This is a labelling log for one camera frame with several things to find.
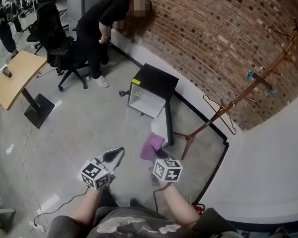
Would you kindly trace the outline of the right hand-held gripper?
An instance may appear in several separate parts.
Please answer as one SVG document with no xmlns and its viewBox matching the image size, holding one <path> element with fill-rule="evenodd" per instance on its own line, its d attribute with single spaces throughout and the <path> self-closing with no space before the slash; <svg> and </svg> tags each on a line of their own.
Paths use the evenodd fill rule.
<svg viewBox="0 0 298 238">
<path fill-rule="evenodd" d="M 155 150 L 151 147 L 152 158 L 150 159 L 151 167 L 149 168 L 151 177 L 154 182 L 178 182 L 183 166 L 179 160 L 171 156 L 165 148 Z"/>
</svg>

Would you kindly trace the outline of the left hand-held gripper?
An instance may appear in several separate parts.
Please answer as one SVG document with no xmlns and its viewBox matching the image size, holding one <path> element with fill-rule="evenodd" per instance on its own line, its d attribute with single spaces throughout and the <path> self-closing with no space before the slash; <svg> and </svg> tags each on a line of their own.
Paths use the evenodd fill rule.
<svg viewBox="0 0 298 238">
<path fill-rule="evenodd" d="M 110 147 L 101 151 L 92 160 L 87 160 L 80 169 L 81 180 L 90 188 L 100 190 L 115 179 L 115 169 L 119 167 L 125 149 Z"/>
</svg>

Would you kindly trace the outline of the purple cleaning cloth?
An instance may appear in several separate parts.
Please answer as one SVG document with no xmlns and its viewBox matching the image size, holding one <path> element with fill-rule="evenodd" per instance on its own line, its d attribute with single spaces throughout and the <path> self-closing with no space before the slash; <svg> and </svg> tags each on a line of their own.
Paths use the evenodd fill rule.
<svg viewBox="0 0 298 238">
<path fill-rule="evenodd" d="M 143 160 L 155 159 L 156 151 L 162 148 L 164 142 L 164 137 L 151 132 L 143 144 L 140 158 Z"/>
</svg>

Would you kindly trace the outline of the black mini fridge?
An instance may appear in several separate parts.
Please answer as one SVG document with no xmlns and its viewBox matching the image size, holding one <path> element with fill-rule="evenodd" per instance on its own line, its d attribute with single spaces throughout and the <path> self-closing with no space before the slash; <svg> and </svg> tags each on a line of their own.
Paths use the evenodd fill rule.
<svg viewBox="0 0 298 238">
<path fill-rule="evenodd" d="M 128 106 L 153 119 L 151 131 L 164 137 L 163 147 L 174 144 L 170 100 L 177 83 L 177 77 L 146 63 L 130 84 Z M 135 96 L 137 91 L 144 97 Z"/>
</svg>

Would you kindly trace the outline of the person's right forearm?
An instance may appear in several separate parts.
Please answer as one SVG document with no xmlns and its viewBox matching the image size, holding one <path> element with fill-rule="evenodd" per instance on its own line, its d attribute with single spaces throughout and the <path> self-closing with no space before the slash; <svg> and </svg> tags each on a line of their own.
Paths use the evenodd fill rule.
<svg viewBox="0 0 298 238">
<path fill-rule="evenodd" d="M 191 230 L 200 218 L 198 212 L 185 200 L 175 184 L 162 182 L 160 186 L 176 222 Z"/>
</svg>

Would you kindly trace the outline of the person's left forearm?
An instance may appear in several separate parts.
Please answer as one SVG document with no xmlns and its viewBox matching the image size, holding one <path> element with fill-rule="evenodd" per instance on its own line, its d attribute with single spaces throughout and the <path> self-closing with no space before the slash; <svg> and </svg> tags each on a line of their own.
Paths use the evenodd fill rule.
<svg viewBox="0 0 298 238">
<path fill-rule="evenodd" d="M 99 208 L 102 195 L 107 190 L 107 186 L 104 186 L 100 190 L 93 188 L 87 189 L 81 203 L 74 210 L 72 215 L 72 218 L 80 227 L 87 228 L 92 224 L 96 210 Z"/>
</svg>

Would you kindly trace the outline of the person's left black shoe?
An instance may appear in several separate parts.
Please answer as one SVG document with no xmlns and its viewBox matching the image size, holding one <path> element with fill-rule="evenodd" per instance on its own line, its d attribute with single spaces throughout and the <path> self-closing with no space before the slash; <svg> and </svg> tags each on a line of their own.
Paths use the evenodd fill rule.
<svg viewBox="0 0 298 238">
<path fill-rule="evenodd" d="M 109 187 L 105 187 L 102 191 L 99 208 L 100 207 L 119 207 L 114 196 L 110 192 Z"/>
</svg>

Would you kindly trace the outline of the red fire extinguisher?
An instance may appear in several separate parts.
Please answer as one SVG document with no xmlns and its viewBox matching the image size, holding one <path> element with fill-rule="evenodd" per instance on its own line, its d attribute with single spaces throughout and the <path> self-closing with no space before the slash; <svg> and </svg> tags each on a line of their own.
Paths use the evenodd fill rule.
<svg viewBox="0 0 298 238">
<path fill-rule="evenodd" d="M 191 205 L 193 206 L 193 208 L 197 211 L 197 213 L 199 215 L 202 215 L 202 213 L 205 210 L 205 205 L 204 204 L 202 204 L 202 203 L 197 203 L 197 204 L 192 203 Z"/>
</svg>

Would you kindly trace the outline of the white power strip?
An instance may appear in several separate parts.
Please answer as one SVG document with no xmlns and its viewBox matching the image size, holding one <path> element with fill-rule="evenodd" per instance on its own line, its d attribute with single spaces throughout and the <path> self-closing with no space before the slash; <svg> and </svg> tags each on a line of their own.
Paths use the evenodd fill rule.
<svg viewBox="0 0 298 238">
<path fill-rule="evenodd" d="M 40 231 L 42 233 L 45 233 L 45 227 L 42 226 L 42 225 L 39 225 L 33 221 L 28 221 L 29 223 L 29 226 L 30 226 L 30 231 L 31 230 L 37 230 L 37 231 Z"/>
</svg>

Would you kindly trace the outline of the brown wooden coat rack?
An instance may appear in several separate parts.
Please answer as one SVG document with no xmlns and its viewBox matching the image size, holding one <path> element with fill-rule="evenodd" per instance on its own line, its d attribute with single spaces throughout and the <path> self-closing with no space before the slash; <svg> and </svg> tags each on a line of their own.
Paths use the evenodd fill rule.
<svg viewBox="0 0 298 238">
<path fill-rule="evenodd" d="M 235 106 L 237 106 L 237 104 L 239 104 L 242 100 L 246 100 L 248 98 L 248 95 L 251 94 L 251 92 L 258 85 L 262 84 L 268 90 L 273 88 L 273 86 L 266 81 L 266 78 L 271 74 L 282 76 L 282 74 L 277 71 L 278 66 L 282 62 L 287 61 L 287 62 L 294 63 L 294 60 L 290 56 L 290 51 L 296 50 L 296 46 L 297 46 L 297 42 L 298 42 L 298 26 L 295 26 L 294 31 L 295 31 L 295 33 L 292 36 L 290 36 L 290 35 L 278 32 L 277 30 L 275 30 L 271 27 L 267 28 L 267 32 L 274 32 L 277 35 L 282 35 L 282 36 L 286 37 L 288 39 L 288 44 L 282 48 L 283 51 L 280 53 L 280 55 L 272 62 L 271 65 L 269 65 L 269 67 L 267 67 L 263 70 L 263 73 L 261 75 L 255 73 L 253 75 L 251 84 L 241 94 L 239 94 L 233 101 L 231 101 L 227 105 L 225 105 L 225 107 L 228 108 L 229 111 L 232 108 L 234 108 Z M 214 123 L 214 121 L 209 119 L 203 125 L 201 125 L 198 129 L 196 129 L 195 131 L 193 131 L 190 134 L 183 134 L 183 133 L 178 133 L 178 132 L 173 133 L 174 135 L 179 136 L 186 141 L 186 145 L 185 145 L 184 151 L 182 153 L 181 160 L 184 160 L 184 158 L 188 154 L 189 149 L 190 149 L 191 145 L 193 144 L 196 136 L 202 130 L 204 130 L 205 128 L 207 128 L 208 126 L 210 126 L 213 123 Z"/>
</svg>

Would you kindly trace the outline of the black framed glass door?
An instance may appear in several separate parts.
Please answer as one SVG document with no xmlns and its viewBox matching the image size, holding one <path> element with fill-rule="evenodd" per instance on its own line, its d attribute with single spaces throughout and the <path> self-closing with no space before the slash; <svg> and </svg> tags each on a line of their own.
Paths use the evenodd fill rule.
<svg viewBox="0 0 298 238">
<path fill-rule="evenodd" d="M 285 230 L 289 238 L 298 238 L 298 221 L 274 224 L 229 222 L 240 232 L 249 233 L 250 238 L 268 238 L 278 229 Z"/>
</svg>

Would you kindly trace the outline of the light wooden desk black base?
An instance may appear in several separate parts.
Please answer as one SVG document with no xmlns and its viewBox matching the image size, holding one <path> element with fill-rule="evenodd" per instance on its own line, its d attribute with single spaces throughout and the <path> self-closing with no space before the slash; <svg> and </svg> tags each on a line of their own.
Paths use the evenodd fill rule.
<svg viewBox="0 0 298 238">
<path fill-rule="evenodd" d="M 46 63 L 45 58 L 20 51 L 6 66 L 11 72 L 11 77 L 0 73 L 0 104 L 9 111 L 19 95 L 23 95 L 29 103 L 24 115 L 37 129 L 41 127 L 55 105 L 42 94 L 33 98 L 26 86 Z"/>
</svg>

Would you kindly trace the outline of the black office chair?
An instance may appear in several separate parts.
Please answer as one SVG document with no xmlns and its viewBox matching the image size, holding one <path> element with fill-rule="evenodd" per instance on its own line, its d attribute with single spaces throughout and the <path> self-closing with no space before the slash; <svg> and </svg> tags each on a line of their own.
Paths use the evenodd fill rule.
<svg viewBox="0 0 298 238">
<path fill-rule="evenodd" d="M 58 75 L 64 77 L 58 85 L 63 91 L 62 84 L 73 73 L 87 89 L 85 76 L 80 75 L 79 69 L 88 67 L 87 58 L 80 50 L 77 41 L 67 36 L 62 26 L 56 0 L 38 0 L 36 21 L 30 26 L 30 38 L 38 41 L 47 52 L 47 63 L 56 69 Z"/>
</svg>

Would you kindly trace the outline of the grey metal frame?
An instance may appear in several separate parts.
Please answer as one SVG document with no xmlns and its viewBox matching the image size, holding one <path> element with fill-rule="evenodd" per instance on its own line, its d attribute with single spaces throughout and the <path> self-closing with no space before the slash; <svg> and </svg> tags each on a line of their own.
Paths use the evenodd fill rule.
<svg viewBox="0 0 298 238">
<path fill-rule="evenodd" d="M 0 230 L 3 232 L 10 231 L 16 210 L 14 208 L 0 208 Z"/>
</svg>

